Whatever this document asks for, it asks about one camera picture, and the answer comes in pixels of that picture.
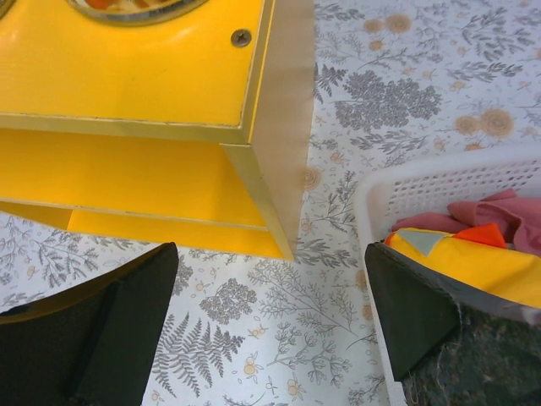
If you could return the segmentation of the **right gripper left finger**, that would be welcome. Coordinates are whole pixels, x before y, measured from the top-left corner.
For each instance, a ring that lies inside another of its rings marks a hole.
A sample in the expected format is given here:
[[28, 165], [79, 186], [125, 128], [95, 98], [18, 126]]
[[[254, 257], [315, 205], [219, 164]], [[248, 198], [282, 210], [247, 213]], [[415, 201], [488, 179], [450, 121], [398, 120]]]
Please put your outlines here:
[[175, 244], [1, 314], [3, 405], [140, 405], [178, 271]]

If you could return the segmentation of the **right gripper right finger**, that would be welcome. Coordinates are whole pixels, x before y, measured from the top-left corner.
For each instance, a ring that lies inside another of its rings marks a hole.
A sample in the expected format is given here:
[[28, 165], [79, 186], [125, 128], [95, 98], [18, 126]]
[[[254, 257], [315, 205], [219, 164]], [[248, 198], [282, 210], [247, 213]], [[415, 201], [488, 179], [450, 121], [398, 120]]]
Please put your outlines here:
[[392, 377], [408, 405], [538, 405], [540, 310], [382, 244], [364, 262]]

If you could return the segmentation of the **silver pull-tab can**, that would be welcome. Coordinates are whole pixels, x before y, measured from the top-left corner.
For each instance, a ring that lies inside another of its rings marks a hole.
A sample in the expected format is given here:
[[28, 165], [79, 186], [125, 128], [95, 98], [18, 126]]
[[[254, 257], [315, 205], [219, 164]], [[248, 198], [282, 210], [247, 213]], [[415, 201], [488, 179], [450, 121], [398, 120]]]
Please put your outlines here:
[[68, 1], [68, 4], [94, 21], [116, 26], [156, 25], [183, 16], [206, 0], [182, 1]]

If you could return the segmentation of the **yellow cloth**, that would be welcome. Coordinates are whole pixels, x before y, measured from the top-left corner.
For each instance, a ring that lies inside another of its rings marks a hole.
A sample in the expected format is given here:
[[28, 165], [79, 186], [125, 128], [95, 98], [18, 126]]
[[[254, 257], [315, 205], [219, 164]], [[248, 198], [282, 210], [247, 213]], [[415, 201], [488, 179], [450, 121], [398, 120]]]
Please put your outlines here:
[[401, 228], [385, 245], [441, 275], [489, 294], [538, 308], [540, 258], [506, 247], [494, 224], [459, 233]]

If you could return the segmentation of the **pink cloth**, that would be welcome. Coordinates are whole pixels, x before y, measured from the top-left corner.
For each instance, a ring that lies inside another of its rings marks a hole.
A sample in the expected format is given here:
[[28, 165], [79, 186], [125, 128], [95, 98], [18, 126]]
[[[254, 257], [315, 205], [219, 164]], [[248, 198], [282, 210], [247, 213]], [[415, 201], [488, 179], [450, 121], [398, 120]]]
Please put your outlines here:
[[512, 189], [479, 201], [460, 200], [447, 206], [448, 213], [425, 212], [397, 221], [392, 230], [419, 228], [459, 233], [468, 228], [495, 224], [504, 240], [516, 250], [540, 255], [540, 199], [519, 197]]

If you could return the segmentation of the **white plastic basket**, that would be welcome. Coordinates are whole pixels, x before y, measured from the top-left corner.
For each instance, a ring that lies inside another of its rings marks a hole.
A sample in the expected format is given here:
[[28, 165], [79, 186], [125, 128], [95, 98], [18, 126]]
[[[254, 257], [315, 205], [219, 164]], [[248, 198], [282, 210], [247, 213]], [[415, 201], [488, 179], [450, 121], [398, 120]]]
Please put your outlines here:
[[433, 156], [373, 172], [359, 183], [353, 209], [362, 250], [384, 239], [398, 220], [444, 213], [458, 200], [480, 200], [514, 189], [540, 191], [540, 145], [512, 145]]

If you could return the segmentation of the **yellow wooden shelf cabinet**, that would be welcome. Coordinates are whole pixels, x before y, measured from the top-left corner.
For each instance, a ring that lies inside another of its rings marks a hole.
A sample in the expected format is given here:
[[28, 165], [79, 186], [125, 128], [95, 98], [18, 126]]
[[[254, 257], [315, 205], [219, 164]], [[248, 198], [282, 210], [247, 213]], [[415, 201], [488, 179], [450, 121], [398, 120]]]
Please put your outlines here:
[[206, 1], [116, 26], [1, 4], [1, 208], [65, 231], [294, 257], [311, 1]]

